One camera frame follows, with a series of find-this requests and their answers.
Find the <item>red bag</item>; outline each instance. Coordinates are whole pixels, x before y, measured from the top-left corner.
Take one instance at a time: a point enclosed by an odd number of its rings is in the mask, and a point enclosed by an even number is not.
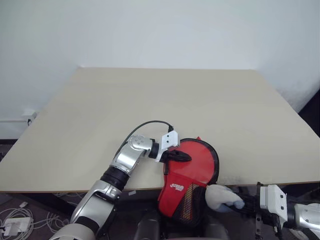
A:
[[[210,144],[199,137],[182,139],[180,146],[173,149],[188,154],[192,160],[178,162],[168,159],[158,207],[165,216],[194,227],[201,220],[207,205],[206,186],[217,182],[218,155]]]

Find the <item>black cable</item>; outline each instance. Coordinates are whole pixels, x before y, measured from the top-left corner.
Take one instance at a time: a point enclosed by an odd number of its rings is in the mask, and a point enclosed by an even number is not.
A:
[[[272,225],[275,228],[275,236],[278,237],[279,240],[284,240],[283,235],[282,235],[282,226],[280,223],[280,217],[275,214],[271,213],[271,220],[272,220]]]
[[[105,234],[105,237],[106,237],[106,240],[111,240],[108,232]]]
[[[160,121],[160,120],[146,121],[146,122],[140,124],[139,126],[137,126],[135,129],[132,130],[132,132],[129,133],[129,135],[128,135],[128,136],[124,139],[124,141],[121,143],[120,147],[118,148],[118,150],[116,151],[116,153],[115,153],[114,156],[116,156],[116,155],[120,152],[120,150],[122,149],[122,147],[127,143],[128,139],[131,137],[132,134],[134,134],[135,131],[137,131],[137,130],[138,130],[139,128],[141,128],[142,126],[147,125],[147,124],[151,124],[151,123],[161,123],[161,124],[166,124],[166,125],[168,125],[168,127],[169,127],[169,128],[168,128],[168,133],[174,130],[174,127],[173,127],[171,124],[167,123],[166,121]]]

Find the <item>beige tabletop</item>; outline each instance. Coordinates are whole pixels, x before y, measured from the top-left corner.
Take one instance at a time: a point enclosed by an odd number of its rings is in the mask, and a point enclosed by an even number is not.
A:
[[[0,162],[0,191],[86,191],[149,120],[211,144],[219,184],[320,181],[318,136],[253,70],[80,68]],[[162,186],[162,163],[143,158],[126,188]]]

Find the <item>white power adapter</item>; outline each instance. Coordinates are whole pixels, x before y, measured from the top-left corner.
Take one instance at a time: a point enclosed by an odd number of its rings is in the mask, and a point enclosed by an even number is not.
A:
[[[4,236],[16,236],[18,233],[26,232],[32,220],[31,217],[8,218],[3,224],[4,230],[2,230],[2,233]]]

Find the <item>white wall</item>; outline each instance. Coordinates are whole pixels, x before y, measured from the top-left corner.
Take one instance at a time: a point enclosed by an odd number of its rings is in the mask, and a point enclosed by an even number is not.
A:
[[[78,66],[258,70],[299,111],[320,87],[318,0],[1,0],[0,119]],[[20,123],[0,123],[18,138]]]

